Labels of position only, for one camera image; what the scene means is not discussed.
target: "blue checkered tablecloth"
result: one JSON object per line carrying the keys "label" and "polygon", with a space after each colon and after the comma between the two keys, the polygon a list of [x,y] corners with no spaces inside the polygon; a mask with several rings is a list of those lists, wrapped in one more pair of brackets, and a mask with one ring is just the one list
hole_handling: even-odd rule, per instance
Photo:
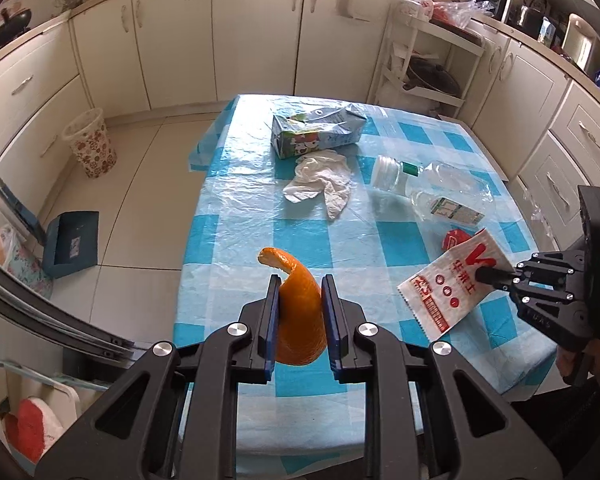
{"label": "blue checkered tablecloth", "polygon": [[[494,207],[486,227],[511,262],[528,259],[536,249],[517,206],[471,137],[456,124],[399,110],[362,105],[368,120],[360,142],[337,149],[353,172],[351,199],[337,220],[327,220],[321,195],[288,202],[282,189],[296,161],[273,153],[272,114],[339,104],[239,96],[195,147],[190,168],[207,176],[180,279],[177,346],[203,340],[237,320],[245,303],[264,297],[273,269],[256,256],[267,246],[296,256],[318,282],[333,274],[339,295],[362,305],[368,320],[404,341],[427,345],[396,286],[442,254],[448,224],[420,223],[404,198],[372,189],[378,155],[423,164],[441,160],[471,171],[491,188]],[[531,394],[555,351],[516,317],[501,292],[490,294],[444,339],[500,392],[517,385]],[[239,392],[239,474],[291,478],[362,456],[363,385],[334,381],[326,352],[304,367],[276,364],[269,384],[241,384]]]}

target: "white cabinet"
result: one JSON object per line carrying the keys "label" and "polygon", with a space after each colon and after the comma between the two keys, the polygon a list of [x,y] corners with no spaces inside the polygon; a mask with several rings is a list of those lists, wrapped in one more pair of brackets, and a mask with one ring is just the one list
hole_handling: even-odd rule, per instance
{"label": "white cabinet", "polygon": [[62,130],[89,108],[76,76],[33,115],[0,157],[0,177],[33,214],[40,212],[71,157],[59,138]]}
{"label": "white cabinet", "polygon": [[133,0],[151,108],[216,100],[211,0]]}
{"label": "white cabinet", "polygon": [[564,72],[517,41],[507,55],[473,131],[512,179],[549,125],[562,98]]}
{"label": "white cabinet", "polygon": [[77,74],[68,23],[42,32],[0,60],[0,153]]}
{"label": "white cabinet", "polygon": [[149,109],[132,11],[131,0],[107,0],[73,19],[89,93],[105,117]]}
{"label": "white cabinet", "polygon": [[489,25],[475,20],[469,22],[467,29],[476,32],[484,39],[484,54],[480,58],[474,80],[458,114],[458,119],[472,127],[484,102],[487,100],[493,83],[496,81],[498,69],[509,47],[510,37],[498,32]]}
{"label": "white cabinet", "polygon": [[296,95],[365,102],[391,0],[304,0]]}
{"label": "white cabinet", "polygon": [[540,211],[554,232],[561,249],[567,249],[582,234],[578,184],[589,182],[569,153],[547,133],[520,171]]}
{"label": "white cabinet", "polygon": [[302,0],[212,0],[218,99],[294,92]]}
{"label": "white cabinet", "polygon": [[594,186],[600,186],[600,104],[573,82],[550,130],[578,161]]}

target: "tiled floor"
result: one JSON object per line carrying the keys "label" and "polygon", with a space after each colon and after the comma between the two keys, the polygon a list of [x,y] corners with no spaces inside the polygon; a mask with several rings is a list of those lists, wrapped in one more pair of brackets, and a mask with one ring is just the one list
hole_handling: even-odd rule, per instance
{"label": "tiled floor", "polygon": [[52,301],[135,341],[171,338],[182,257],[204,173],[187,157],[216,114],[141,121],[109,129],[118,162],[88,179],[75,166],[46,222],[97,210],[96,267],[59,278]]}

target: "trash can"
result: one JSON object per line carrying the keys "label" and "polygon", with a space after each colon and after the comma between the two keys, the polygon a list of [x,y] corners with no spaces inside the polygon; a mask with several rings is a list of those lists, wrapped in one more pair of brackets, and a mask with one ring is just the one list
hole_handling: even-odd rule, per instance
{"label": "trash can", "polygon": [[89,178],[107,173],[118,160],[107,136],[102,108],[93,108],[77,116],[64,128],[61,137],[69,144]]}

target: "crumpled tissue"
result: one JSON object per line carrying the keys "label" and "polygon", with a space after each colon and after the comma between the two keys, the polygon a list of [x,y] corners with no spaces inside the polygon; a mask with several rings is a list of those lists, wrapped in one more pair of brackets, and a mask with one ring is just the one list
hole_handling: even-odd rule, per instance
{"label": "crumpled tissue", "polygon": [[296,177],[282,190],[289,202],[298,203],[324,192],[327,216],[336,219],[349,201],[351,170],[347,158],[333,150],[308,153],[296,162]]}

